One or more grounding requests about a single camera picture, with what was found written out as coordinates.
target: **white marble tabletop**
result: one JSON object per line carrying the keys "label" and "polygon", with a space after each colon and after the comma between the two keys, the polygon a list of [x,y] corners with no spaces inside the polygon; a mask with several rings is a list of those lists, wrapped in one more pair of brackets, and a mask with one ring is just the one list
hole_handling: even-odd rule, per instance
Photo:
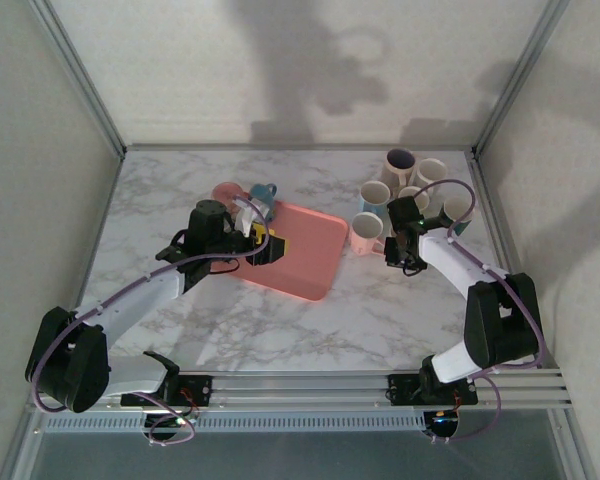
{"label": "white marble tabletop", "polygon": [[[360,185],[377,178],[384,151],[130,152],[114,193],[84,301],[104,299],[155,266],[154,255],[186,228],[215,185],[274,182],[277,199],[346,219]],[[420,152],[471,181],[462,152]],[[457,186],[443,186],[428,212]],[[481,213],[463,240],[493,261]],[[414,278],[357,257],[345,245],[332,290],[308,302],[229,275],[207,277],[147,315],[112,355],[161,353],[185,370],[344,371],[417,369],[462,337],[465,302],[435,269]]]}

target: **metal frame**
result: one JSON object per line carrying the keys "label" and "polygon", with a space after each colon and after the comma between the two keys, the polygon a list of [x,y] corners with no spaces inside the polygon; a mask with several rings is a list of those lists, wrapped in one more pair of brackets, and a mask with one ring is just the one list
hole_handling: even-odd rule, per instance
{"label": "metal frame", "polygon": [[[394,407],[386,398],[387,376],[413,371],[351,372],[185,372],[213,376],[207,412],[381,412],[436,411],[444,405]],[[571,400],[559,369],[502,370],[492,379],[500,390],[503,409],[569,409]],[[478,404],[466,410],[496,408],[486,381],[476,382]],[[162,412],[159,407],[121,407],[119,397],[103,399],[89,412]]]}
{"label": "metal frame", "polygon": [[[49,0],[29,0],[43,29],[52,39],[71,81],[84,99],[88,110],[100,125],[111,149],[120,161],[124,160],[127,147],[119,134],[107,108],[97,93],[84,65],[82,64],[67,32]],[[471,152],[466,153],[469,169],[476,187],[489,230],[492,246],[496,252],[498,263],[510,271],[515,255],[511,246],[504,240],[504,230],[493,211],[484,178],[478,164],[480,156],[493,140],[498,128],[511,108],[515,98],[528,78],[542,49],[566,9],[569,0],[549,0],[527,45],[518,60],[507,86],[496,103]],[[352,149],[374,150],[386,148],[387,145],[132,145],[132,150],[173,150],[173,149]],[[453,146],[412,146],[416,150],[463,150],[464,147]],[[120,168],[116,173],[106,211],[99,226],[97,240],[91,253],[90,262],[85,273],[83,285],[78,293],[78,301],[84,295],[86,281],[93,265],[95,251],[99,243],[107,218],[113,193],[117,185]],[[333,415],[333,412],[360,413],[366,418],[382,415],[413,414],[418,409],[412,407],[391,407],[384,393],[387,388],[386,376],[395,372],[284,372],[284,373],[214,373],[214,395],[207,409],[210,416],[221,415],[231,421],[253,418],[253,415],[302,415],[306,417],[322,412]],[[559,369],[533,370],[526,372],[508,371],[492,377],[501,389],[503,408],[542,408],[547,409],[552,425],[556,446],[563,463],[565,474],[569,479],[594,478],[591,468],[585,468],[582,458],[586,456],[578,435],[572,428],[571,401]],[[492,409],[493,393],[486,384],[476,384],[479,404],[466,409]],[[99,403],[89,415],[102,420],[122,415],[141,418],[147,412],[158,409],[122,409],[115,399]],[[45,432],[49,416],[32,409],[31,405],[22,417],[21,424],[12,445],[11,452],[5,462],[1,478],[28,478],[33,469],[37,451],[40,447],[42,433]]]}
{"label": "metal frame", "polygon": [[113,123],[107,107],[98,95],[95,85],[91,81],[51,2],[49,0],[29,0],[29,5],[40,21],[42,29],[49,35],[67,76],[84,100],[87,109],[94,116],[110,148],[122,161],[127,151],[124,140]]}
{"label": "metal frame", "polygon": [[[422,431],[418,411],[367,412],[208,412],[195,421],[197,433],[381,432]],[[63,413],[49,419],[45,433],[137,433],[144,428],[142,412]],[[164,428],[161,431],[177,432]]]}
{"label": "metal frame", "polygon": [[524,82],[529,77],[533,66],[538,61],[542,50],[549,41],[549,37],[551,37],[567,5],[569,5],[569,0],[549,0],[547,3],[538,23],[531,33],[531,37],[529,37],[522,55],[516,63],[516,67],[509,78],[504,92],[476,140],[474,153],[477,159],[482,156],[489,146],[507,113],[509,113],[509,109],[522,89]]}

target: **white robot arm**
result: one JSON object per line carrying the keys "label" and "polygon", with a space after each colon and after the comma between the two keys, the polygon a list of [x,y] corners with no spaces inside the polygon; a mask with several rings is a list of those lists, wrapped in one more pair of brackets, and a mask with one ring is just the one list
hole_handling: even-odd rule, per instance
{"label": "white robot arm", "polygon": [[156,255],[162,267],[115,293],[102,303],[73,312],[60,307],[42,319],[25,377],[33,384],[34,401],[42,391],[74,412],[90,408],[101,397],[124,393],[158,393],[169,402],[179,391],[179,368],[154,352],[136,357],[109,357],[110,347],[149,312],[193,288],[218,260],[244,257],[252,265],[275,262],[285,254],[284,239],[270,234],[253,202],[234,224],[225,206],[202,200],[191,212],[189,226]]}
{"label": "white robot arm", "polygon": [[448,235],[450,224],[440,217],[425,220],[413,197],[394,200],[388,209],[396,237],[385,243],[387,265],[401,267],[409,277],[431,265],[467,301],[463,340],[423,360],[418,392],[421,401],[445,404],[465,378],[538,352],[533,327],[499,281],[519,297],[539,326],[535,287],[527,275],[510,275],[494,266],[477,265],[476,255],[457,237]]}

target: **pink tray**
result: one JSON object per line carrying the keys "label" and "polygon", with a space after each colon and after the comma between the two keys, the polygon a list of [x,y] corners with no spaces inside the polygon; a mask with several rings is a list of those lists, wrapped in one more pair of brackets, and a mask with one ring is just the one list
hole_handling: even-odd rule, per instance
{"label": "pink tray", "polygon": [[307,300],[323,299],[338,270],[347,222],[284,202],[276,202],[275,215],[270,228],[289,241],[287,254],[257,267],[240,260],[231,275]]}

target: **white mug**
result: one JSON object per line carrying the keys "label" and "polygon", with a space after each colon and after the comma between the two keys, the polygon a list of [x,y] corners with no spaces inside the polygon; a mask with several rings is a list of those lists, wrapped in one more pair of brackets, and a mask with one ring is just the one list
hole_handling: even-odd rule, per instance
{"label": "white mug", "polygon": [[[440,217],[452,224],[458,220],[462,215],[469,211],[471,202],[463,197],[451,197],[444,201],[442,208],[440,209]],[[464,232],[465,228],[469,226],[471,220],[473,220],[473,213],[475,210],[471,210],[467,218],[462,220],[462,223],[456,225],[453,229],[456,235],[460,235]]]}
{"label": "white mug", "polygon": [[394,148],[387,153],[382,166],[380,181],[391,189],[391,194],[398,195],[400,189],[409,184],[416,159],[411,152]]}
{"label": "white mug", "polygon": [[[447,166],[440,160],[436,158],[424,158],[416,165],[409,185],[424,188],[433,182],[447,178],[447,172]],[[427,190],[427,193],[431,196],[433,191],[437,189],[438,187],[433,187],[433,189]]]}
{"label": "white mug", "polygon": [[[416,193],[418,193],[420,191],[420,187],[404,187],[402,190],[400,190],[400,193],[398,194],[398,198],[402,198],[402,197],[413,197],[415,196]],[[414,198],[414,200],[416,201],[416,206],[418,207],[418,211],[420,211],[420,213],[424,212],[427,207],[429,206],[429,195],[427,194],[427,192],[422,192],[420,195],[418,195],[416,198]]]}

